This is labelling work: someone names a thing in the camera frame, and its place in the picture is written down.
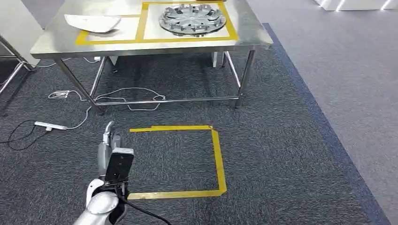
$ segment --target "electrical wire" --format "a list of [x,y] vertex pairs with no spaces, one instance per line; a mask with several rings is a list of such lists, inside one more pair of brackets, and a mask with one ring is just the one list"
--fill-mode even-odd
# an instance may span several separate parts
[[97,63],[98,62],[98,61],[90,61],[86,57],[83,57],[83,59],[85,59],[88,63]]
[[[111,95],[111,94],[117,93],[117,92],[122,91],[122,90],[131,90],[131,89],[147,90],[147,91],[150,91],[150,92],[154,93],[156,95],[155,97],[152,98],[154,101],[156,101],[159,97],[162,100],[166,100],[166,96],[161,95],[161,94],[159,94],[158,92],[156,92],[154,90],[151,90],[151,89],[148,89],[148,88],[133,87],[133,88],[120,88],[120,89],[114,90],[114,91],[112,91],[110,93],[98,95],[96,98],[94,98],[94,101],[98,101],[100,99],[107,98],[107,99],[121,99],[124,102],[127,102],[126,98],[123,98],[123,97],[118,97],[118,98],[117,97],[107,97],[107,95]],[[49,99],[60,98],[61,96],[68,95],[71,92],[76,93],[79,96],[80,101],[87,101],[87,100],[83,99],[82,96],[80,95],[80,93],[75,91],[75,90],[68,90],[66,92],[65,91],[62,91],[62,92],[61,91],[55,91],[55,92],[49,94],[48,98]],[[158,103],[157,106],[155,108],[153,108],[153,109],[132,109],[129,105],[127,105],[128,109],[130,111],[154,111],[154,110],[157,110],[159,108],[159,106],[160,106],[160,103]],[[72,129],[76,129],[76,128],[79,128],[80,126],[82,126],[86,122],[86,120],[88,118],[88,113],[89,113],[90,109],[91,109],[91,106],[86,110],[86,116],[85,116],[85,118],[83,119],[83,121],[81,123],[79,123],[77,126],[72,127],[72,128],[68,127],[67,129],[68,130],[72,130]]]
[[[88,60],[86,57],[83,57],[83,59],[86,60],[88,63],[97,63],[97,62],[98,62],[98,61],[90,61],[90,60]],[[53,64],[50,64],[50,65],[43,65],[43,66],[40,66],[40,65],[34,65],[34,64],[30,64],[30,63],[28,63],[28,62],[22,61],[22,62],[19,62],[19,63],[18,63],[18,65],[14,68],[13,72],[15,72],[16,68],[17,68],[17,67],[19,66],[19,64],[21,64],[21,63],[23,63],[23,64],[28,64],[28,65],[35,66],[35,67],[40,67],[40,68],[48,68],[48,67],[52,67],[52,66],[56,65],[56,63],[53,63]]]
[[[97,62],[99,62],[99,61],[90,61],[90,60],[88,60],[86,57],[83,57],[83,59],[86,60],[88,63],[97,63]],[[41,67],[41,68],[52,67],[52,66],[55,66],[55,65],[56,65],[56,63],[50,64],[50,65],[45,65],[45,66],[34,65],[34,64],[27,63],[27,62],[23,62],[23,63],[29,64],[29,65],[31,65],[31,66]]]
[[8,136],[7,141],[5,141],[5,142],[0,142],[0,144],[7,143],[7,146],[8,146],[9,148],[11,148],[12,150],[15,150],[15,151],[22,151],[22,150],[25,150],[25,149],[27,149],[28,147],[32,146],[38,139],[42,138],[43,136],[47,135],[47,134],[50,132],[50,131],[46,131],[44,134],[40,135],[40,136],[37,137],[35,140],[33,140],[28,146],[25,146],[25,147],[23,147],[23,148],[21,148],[21,149],[17,149],[17,148],[15,148],[15,147],[11,146],[11,143],[12,143],[12,142],[15,142],[15,141],[24,139],[24,138],[30,136],[30,135],[33,133],[34,129],[37,127],[36,125],[33,125],[32,130],[31,130],[27,135],[25,135],[25,136],[23,136],[23,137],[20,137],[20,138],[17,138],[17,139],[14,139],[14,140],[10,140],[11,137],[12,137],[12,135],[15,133],[15,131],[16,131],[19,127],[27,127],[27,126],[21,126],[21,125],[24,124],[24,123],[26,123],[26,122],[29,122],[29,121],[33,121],[33,122],[34,122],[34,120],[25,120],[25,121],[19,123],[18,126],[16,126],[16,127],[14,128],[14,130],[10,133],[10,135]]
[[166,220],[165,218],[163,218],[163,217],[161,217],[161,216],[158,216],[158,215],[156,215],[156,214],[154,214],[154,213],[151,213],[151,212],[149,212],[149,211],[146,211],[145,209],[140,208],[140,207],[134,205],[133,203],[127,201],[127,200],[124,199],[122,196],[120,196],[120,194],[117,193],[117,192],[116,192],[116,194],[117,194],[117,197],[119,198],[119,200],[122,201],[123,203],[125,203],[125,204],[127,204],[127,205],[129,205],[129,206],[131,206],[131,207],[133,207],[133,208],[135,208],[135,209],[137,209],[138,211],[141,211],[141,212],[143,212],[143,213],[145,213],[145,214],[148,214],[149,216],[152,216],[152,217],[155,217],[155,218],[157,218],[157,219],[160,219],[160,220],[162,220],[163,222],[165,222],[167,225],[172,225],[172,224],[171,224],[168,220]]

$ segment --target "black cable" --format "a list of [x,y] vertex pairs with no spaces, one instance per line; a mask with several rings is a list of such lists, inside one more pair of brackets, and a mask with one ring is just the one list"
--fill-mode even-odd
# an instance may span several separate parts
[[153,213],[151,213],[151,212],[149,212],[149,211],[146,211],[145,209],[142,209],[142,208],[140,208],[140,207],[134,205],[133,203],[127,201],[127,200],[124,199],[122,196],[120,196],[119,193],[117,193],[117,192],[116,192],[116,194],[117,194],[118,198],[120,199],[120,201],[124,202],[125,204],[128,204],[129,206],[131,206],[131,207],[133,207],[133,208],[135,208],[135,209],[137,209],[137,210],[139,210],[139,211],[141,211],[141,212],[143,212],[143,213],[145,213],[145,214],[148,214],[149,216],[153,216],[153,217],[155,217],[155,218],[158,218],[158,219],[162,220],[163,222],[165,222],[165,223],[168,224],[168,225],[171,225],[171,223],[170,223],[168,220],[166,220],[165,218],[163,218],[163,217],[161,217],[161,216],[158,216],[158,215],[156,215],[156,214],[153,214]]
[[40,139],[41,137],[47,135],[47,134],[50,132],[50,131],[46,131],[44,134],[42,134],[41,136],[39,136],[39,137],[37,137],[35,140],[33,140],[32,143],[30,143],[28,146],[23,147],[23,148],[21,148],[21,149],[17,149],[17,148],[12,147],[12,146],[10,145],[12,142],[15,142],[15,141],[24,139],[24,138],[30,136],[30,135],[33,133],[34,129],[36,128],[36,125],[33,125],[32,130],[31,130],[27,135],[25,135],[25,136],[23,136],[23,137],[20,137],[20,138],[17,138],[17,139],[14,139],[14,140],[10,140],[11,137],[12,137],[12,135],[15,133],[15,131],[16,131],[19,127],[21,127],[22,124],[24,124],[25,122],[29,122],[29,121],[34,121],[34,120],[25,120],[25,121],[21,122],[20,124],[18,124],[18,126],[16,126],[16,127],[14,128],[14,130],[13,130],[13,131],[10,133],[10,135],[8,136],[7,141],[6,141],[6,142],[0,142],[0,144],[7,143],[7,146],[8,146],[9,148],[11,148],[12,150],[15,150],[15,151],[22,151],[22,150],[25,150],[25,149],[27,149],[28,147],[32,146],[38,139]]
[[14,140],[11,140],[11,141],[10,141],[11,136],[15,133],[15,131],[18,129],[18,127],[20,127],[20,126],[21,126],[22,124],[24,124],[25,122],[29,122],[29,121],[34,121],[34,120],[25,120],[24,122],[21,122],[20,124],[18,124],[18,126],[16,126],[16,127],[14,128],[14,130],[11,132],[10,136],[8,136],[7,141],[5,141],[5,142],[0,142],[0,144],[18,141],[18,140],[24,139],[24,138],[28,137],[29,135],[31,135],[32,132],[33,132],[33,130],[35,129],[35,126],[34,126],[34,125],[33,125],[33,127],[32,127],[32,130],[31,130],[27,135],[25,135],[25,136],[23,136],[23,137],[21,137],[21,138],[14,139]]

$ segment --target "light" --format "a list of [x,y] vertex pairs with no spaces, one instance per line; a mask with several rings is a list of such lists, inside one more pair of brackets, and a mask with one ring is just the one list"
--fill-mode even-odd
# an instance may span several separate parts
[[382,8],[380,10],[385,10],[385,8],[388,6],[388,4],[391,2],[392,0],[387,0],[384,5],[382,6]]
[[340,3],[338,4],[338,6],[336,8],[336,12],[338,12],[341,9],[341,7],[343,6],[344,2],[345,2],[345,0],[341,0],[340,1]]
[[323,7],[327,1],[329,1],[329,0],[323,0],[322,3],[319,6]]

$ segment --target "yellow tape square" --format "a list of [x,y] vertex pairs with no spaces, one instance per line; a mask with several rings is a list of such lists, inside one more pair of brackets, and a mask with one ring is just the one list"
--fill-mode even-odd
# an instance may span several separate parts
[[[148,20],[148,9],[150,4],[217,4],[218,8],[222,11],[223,15],[227,18],[225,27],[228,31],[228,36],[225,37],[177,37],[176,38],[163,38],[163,39],[145,39],[145,27]],[[238,40],[239,36],[231,23],[228,11],[225,8],[223,1],[170,1],[170,2],[143,2],[141,14],[139,15],[122,15],[122,17],[138,17],[138,27],[135,39],[131,40],[88,40],[89,31],[82,30],[76,38],[76,45],[107,45],[107,44],[138,44],[138,43],[169,43],[169,42],[191,42],[191,41],[229,41]]]
[[202,191],[170,191],[131,193],[128,199],[159,199],[159,198],[196,198],[220,196],[227,191],[225,182],[224,165],[222,163],[221,147],[218,132],[212,126],[152,126],[150,128],[132,128],[130,132],[170,131],[170,130],[209,130],[212,135],[215,168],[217,173],[218,190]]

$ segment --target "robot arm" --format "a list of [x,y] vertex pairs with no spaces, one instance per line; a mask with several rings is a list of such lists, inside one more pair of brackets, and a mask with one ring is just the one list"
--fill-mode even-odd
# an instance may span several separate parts
[[108,123],[98,146],[99,177],[87,188],[86,208],[74,225],[116,225],[127,213],[119,198],[127,199],[128,175],[134,150],[120,148],[120,137],[113,135],[114,122]]

